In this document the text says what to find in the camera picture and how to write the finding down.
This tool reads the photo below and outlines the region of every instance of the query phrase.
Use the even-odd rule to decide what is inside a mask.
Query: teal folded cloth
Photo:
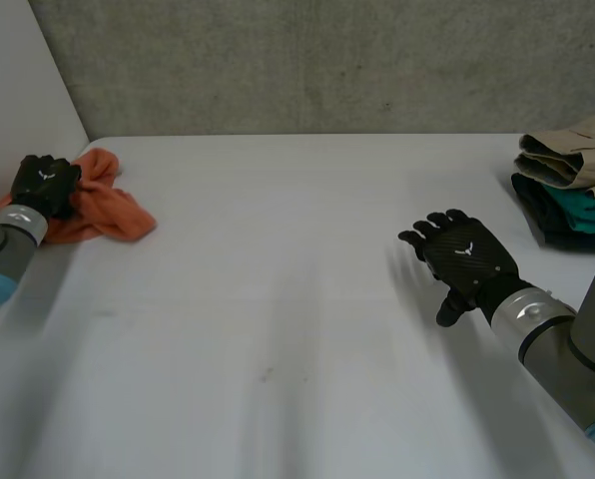
[[[562,208],[572,230],[595,233],[595,199],[585,190],[558,190],[547,185],[543,187]]]

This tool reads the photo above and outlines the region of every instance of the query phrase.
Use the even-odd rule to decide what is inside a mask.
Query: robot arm
[[[462,212],[429,215],[400,239],[415,247],[450,286],[437,315],[456,322],[479,307],[492,330],[573,421],[595,442],[595,278],[578,313],[519,277],[506,249]]]
[[[0,210],[0,304],[11,297],[44,238],[49,218],[69,208],[80,167],[51,157],[26,157]]]

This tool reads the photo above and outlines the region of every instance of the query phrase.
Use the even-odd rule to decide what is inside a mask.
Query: white table
[[[516,143],[95,142],[159,227],[43,247],[0,311],[0,478],[595,478],[480,313],[434,324],[445,287],[395,239],[463,209],[579,306],[595,256],[536,243]]]

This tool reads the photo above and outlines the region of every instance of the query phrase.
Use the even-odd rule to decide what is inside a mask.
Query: orange cloth
[[[118,174],[118,158],[94,148],[73,162],[82,168],[82,178],[70,203],[76,210],[67,220],[51,218],[46,242],[67,243],[106,235],[114,240],[135,241],[156,227],[156,220],[134,198],[112,188]],[[11,197],[0,202],[0,208]]]

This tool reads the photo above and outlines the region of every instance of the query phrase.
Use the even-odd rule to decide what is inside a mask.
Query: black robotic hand
[[[36,210],[47,220],[67,216],[71,210],[69,197],[76,191],[81,169],[65,159],[29,155],[11,187],[12,203]]]
[[[417,232],[402,232],[398,237],[411,244],[433,275],[450,287],[437,314],[439,325],[451,326],[464,312],[481,307],[482,289],[497,277],[521,281],[510,253],[479,220],[459,210],[427,218],[428,222],[413,225]]]

